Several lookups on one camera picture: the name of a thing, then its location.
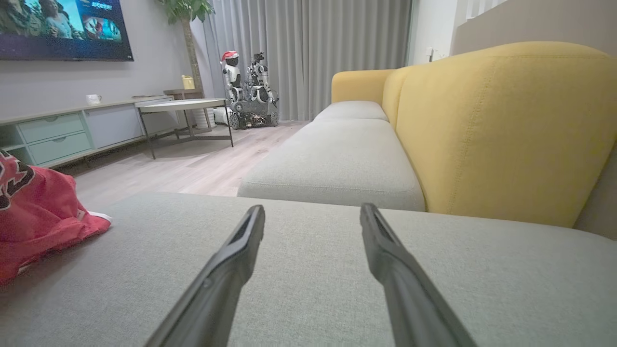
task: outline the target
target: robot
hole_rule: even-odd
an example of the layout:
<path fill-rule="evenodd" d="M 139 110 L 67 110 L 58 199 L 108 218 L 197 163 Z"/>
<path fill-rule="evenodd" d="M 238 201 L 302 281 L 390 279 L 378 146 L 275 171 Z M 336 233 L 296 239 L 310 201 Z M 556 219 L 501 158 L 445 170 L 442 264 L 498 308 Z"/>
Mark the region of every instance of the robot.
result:
<path fill-rule="evenodd" d="M 225 76 L 225 89 L 227 90 L 227 98 L 231 102 L 242 101 L 241 76 L 238 68 L 238 52 L 227 51 L 221 58 L 221 65 L 225 62 L 223 68 L 223 76 Z"/>
<path fill-rule="evenodd" d="M 227 98 L 231 101 L 230 126 L 234 129 L 278 125 L 276 103 L 279 99 L 275 98 L 274 92 L 270 89 L 268 67 L 261 63 L 262 60 L 264 60 L 263 52 L 254 55 L 251 66 L 246 69 L 250 77 L 246 83 L 241 83 L 238 53 L 228 51 L 221 59 L 221 64 L 223 61 L 226 63 L 223 75 Z"/>
<path fill-rule="evenodd" d="M 272 102 L 276 106 L 278 98 L 274 98 L 274 94 L 270 89 L 270 83 L 268 82 L 268 67 L 261 63 L 263 52 L 259 52 L 253 55 L 253 63 L 247 68 L 248 75 L 252 80 L 251 100 L 258 100 L 262 104 Z"/>

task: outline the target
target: red jersey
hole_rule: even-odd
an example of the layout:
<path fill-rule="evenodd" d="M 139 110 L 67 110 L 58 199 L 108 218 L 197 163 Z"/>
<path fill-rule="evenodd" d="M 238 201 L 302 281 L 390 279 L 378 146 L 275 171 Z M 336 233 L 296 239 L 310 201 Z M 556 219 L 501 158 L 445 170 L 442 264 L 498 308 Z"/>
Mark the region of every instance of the red jersey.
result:
<path fill-rule="evenodd" d="M 77 200 L 73 177 L 30 167 L 0 150 L 0 284 L 50 250 L 79 243 L 111 225 Z"/>

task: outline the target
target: yellow container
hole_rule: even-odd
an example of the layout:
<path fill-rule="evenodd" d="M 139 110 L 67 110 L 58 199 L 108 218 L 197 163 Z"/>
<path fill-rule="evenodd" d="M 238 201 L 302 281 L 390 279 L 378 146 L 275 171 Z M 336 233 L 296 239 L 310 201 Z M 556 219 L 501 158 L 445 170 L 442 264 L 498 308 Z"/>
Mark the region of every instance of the yellow container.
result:
<path fill-rule="evenodd" d="M 182 83 L 185 89 L 195 89 L 195 80 L 191 76 L 182 75 Z"/>

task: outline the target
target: television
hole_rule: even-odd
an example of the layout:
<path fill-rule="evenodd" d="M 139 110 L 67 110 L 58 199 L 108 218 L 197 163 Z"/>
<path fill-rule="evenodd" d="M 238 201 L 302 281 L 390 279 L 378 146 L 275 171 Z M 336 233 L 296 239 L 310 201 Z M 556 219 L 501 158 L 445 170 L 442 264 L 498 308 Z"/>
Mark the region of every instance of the television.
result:
<path fill-rule="evenodd" d="M 133 61 L 120 0 L 0 0 L 0 59 Z"/>

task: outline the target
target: sofa seat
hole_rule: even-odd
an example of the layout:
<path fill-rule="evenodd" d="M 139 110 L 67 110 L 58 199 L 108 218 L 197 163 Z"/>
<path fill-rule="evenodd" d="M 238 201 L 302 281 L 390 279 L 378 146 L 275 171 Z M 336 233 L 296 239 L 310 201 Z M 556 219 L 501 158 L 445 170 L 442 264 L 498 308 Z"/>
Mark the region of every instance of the sofa seat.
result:
<path fill-rule="evenodd" d="M 394 344 L 351 206 L 134 196 L 105 234 L 0 287 L 0 345 L 142 346 L 246 210 L 265 231 L 230 346 Z M 478 346 L 614 346 L 614 241 L 577 230 L 382 210 Z"/>
<path fill-rule="evenodd" d="M 390 123 L 314 121 L 242 180 L 238 196 L 424 211 L 424 196 Z"/>
<path fill-rule="evenodd" d="M 364 118 L 388 121 L 381 106 L 373 101 L 335 102 L 321 111 L 317 117 L 315 117 L 315 120 Z"/>

